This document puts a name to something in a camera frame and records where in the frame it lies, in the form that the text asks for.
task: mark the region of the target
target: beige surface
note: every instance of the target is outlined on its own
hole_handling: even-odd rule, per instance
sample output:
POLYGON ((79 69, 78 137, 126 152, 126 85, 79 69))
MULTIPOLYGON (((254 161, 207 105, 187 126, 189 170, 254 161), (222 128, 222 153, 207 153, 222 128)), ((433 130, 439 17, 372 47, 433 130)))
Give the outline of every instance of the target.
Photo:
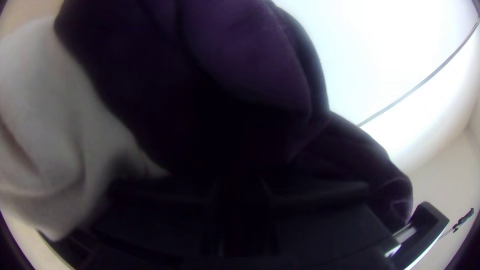
POLYGON ((410 173, 414 206, 430 202, 450 223, 448 230, 470 208, 475 214, 455 233, 440 239, 413 268, 441 270, 449 264, 469 233, 480 208, 480 150, 467 129, 445 150, 421 168, 410 173))
POLYGON ((0 39, 25 23, 55 15, 63 0, 7 0, 0 16, 0 39))

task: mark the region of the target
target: purple hoodie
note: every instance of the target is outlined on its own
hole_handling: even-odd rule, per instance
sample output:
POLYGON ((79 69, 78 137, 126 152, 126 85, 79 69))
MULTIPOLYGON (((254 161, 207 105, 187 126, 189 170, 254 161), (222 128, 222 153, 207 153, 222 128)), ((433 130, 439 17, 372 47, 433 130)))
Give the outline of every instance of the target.
POLYGON ((330 112, 312 42, 273 2, 66 0, 55 31, 106 106, 173 174, 291 167, 368 183, 369 205, 391 230, 410 217, 410 180, 330 112))

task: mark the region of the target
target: white wall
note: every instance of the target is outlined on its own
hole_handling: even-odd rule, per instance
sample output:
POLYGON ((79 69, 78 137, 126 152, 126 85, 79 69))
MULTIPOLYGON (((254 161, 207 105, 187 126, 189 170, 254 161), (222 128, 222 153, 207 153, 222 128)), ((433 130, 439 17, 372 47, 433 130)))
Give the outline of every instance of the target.
POLYGON ((358 124, 440 66, 477 20, 471 0, 273 0, 320 56, 330 108, 358 124))
POLYGON ((430 202, 440 210, 451 228, 470 208, 475 215, 455 233, 440 239, 414 267, 415 270, 444 269, 470 231, 480 208, 480 151, 466 130, 440 154, 409 174, 413 203, 430 202))

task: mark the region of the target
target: white cloth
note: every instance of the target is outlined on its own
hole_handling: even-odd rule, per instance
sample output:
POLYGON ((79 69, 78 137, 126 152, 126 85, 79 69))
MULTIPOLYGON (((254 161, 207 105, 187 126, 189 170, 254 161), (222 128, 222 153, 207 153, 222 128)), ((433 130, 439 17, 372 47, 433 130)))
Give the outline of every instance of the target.
POLYGON ((112 179, 167 172, 102 104, 53 21, 30 22, 0 40, 0 210, 58 240, 112 179))

